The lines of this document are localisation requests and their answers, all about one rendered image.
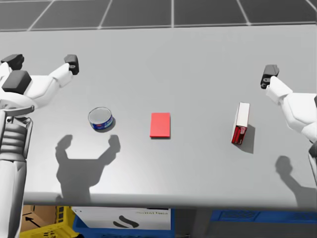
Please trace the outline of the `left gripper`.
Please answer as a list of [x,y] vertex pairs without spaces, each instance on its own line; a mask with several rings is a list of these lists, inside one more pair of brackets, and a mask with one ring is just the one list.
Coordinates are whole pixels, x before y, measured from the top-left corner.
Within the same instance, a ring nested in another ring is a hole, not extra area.
[[13,54],[0,61],[0,109],[46,106],[61,87],[79,73],[76,55],[64,57],[64,64],[49,75],[30,75],[21,70],[22,54]]

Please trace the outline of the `red and white carton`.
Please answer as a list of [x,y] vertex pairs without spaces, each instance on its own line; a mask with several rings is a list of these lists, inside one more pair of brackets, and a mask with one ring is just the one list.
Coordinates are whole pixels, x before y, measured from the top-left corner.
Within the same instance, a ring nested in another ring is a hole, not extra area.
[[241,145],[243,143],[249,122],[250,104],[240,102],[233,124],[231,143]]

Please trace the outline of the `pink pad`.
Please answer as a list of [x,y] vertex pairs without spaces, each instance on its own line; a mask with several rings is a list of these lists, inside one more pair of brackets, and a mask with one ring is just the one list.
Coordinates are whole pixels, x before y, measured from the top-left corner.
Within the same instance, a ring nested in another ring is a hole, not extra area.
[[150,138],[170,138],[170,113],[152,113]]

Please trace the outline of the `blue box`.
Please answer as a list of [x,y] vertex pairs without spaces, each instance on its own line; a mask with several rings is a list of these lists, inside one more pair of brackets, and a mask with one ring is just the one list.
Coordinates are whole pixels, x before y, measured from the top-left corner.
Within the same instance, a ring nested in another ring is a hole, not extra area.
[[214,210],[210,221],[317,224],[317,212]]
[[168,215],[169,230],[140,230],[140,229],[112,229],[89,228],[77,215],[73,223],[73,230],[84,238],[175,238],[174,209]]

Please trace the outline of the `white box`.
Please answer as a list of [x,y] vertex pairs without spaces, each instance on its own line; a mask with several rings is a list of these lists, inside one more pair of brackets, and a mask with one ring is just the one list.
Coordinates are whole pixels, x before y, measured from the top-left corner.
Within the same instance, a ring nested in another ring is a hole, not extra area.
[[170,230],[171,209],[72,207],[89,228]]

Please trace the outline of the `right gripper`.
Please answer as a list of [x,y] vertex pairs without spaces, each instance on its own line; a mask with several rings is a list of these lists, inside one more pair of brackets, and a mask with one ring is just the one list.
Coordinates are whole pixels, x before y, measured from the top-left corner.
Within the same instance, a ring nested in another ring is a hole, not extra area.
[[317,94],[293,93],[278,78],[279,68],[276,64],[267,64],[261,78],[261,88],[277,105],[280,104],[287,126],[302,134],[311,143],[317,141]]

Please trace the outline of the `yellow box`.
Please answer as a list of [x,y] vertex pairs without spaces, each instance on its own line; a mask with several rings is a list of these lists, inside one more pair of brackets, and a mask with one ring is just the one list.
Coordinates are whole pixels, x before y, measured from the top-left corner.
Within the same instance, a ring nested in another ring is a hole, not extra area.
[[55,223],[24,231],[19,238],[76,238],[79,234],[73,230],[75,213],[70,206],[56,206]]

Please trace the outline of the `brown box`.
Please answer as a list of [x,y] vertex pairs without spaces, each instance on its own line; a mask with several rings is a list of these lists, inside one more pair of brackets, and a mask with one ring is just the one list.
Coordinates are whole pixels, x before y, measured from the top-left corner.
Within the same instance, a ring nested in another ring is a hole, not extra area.
[[21,232],[54,224],[55,209],[55,206],[24,205]]

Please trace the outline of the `blue flat can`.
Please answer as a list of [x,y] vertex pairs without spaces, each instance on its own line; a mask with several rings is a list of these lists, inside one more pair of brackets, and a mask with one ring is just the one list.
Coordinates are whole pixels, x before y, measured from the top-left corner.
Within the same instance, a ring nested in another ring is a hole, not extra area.
[[113,116],[106,107],[97,107],[88,114],[88,121],[94,130],[104,130],[112,125]]

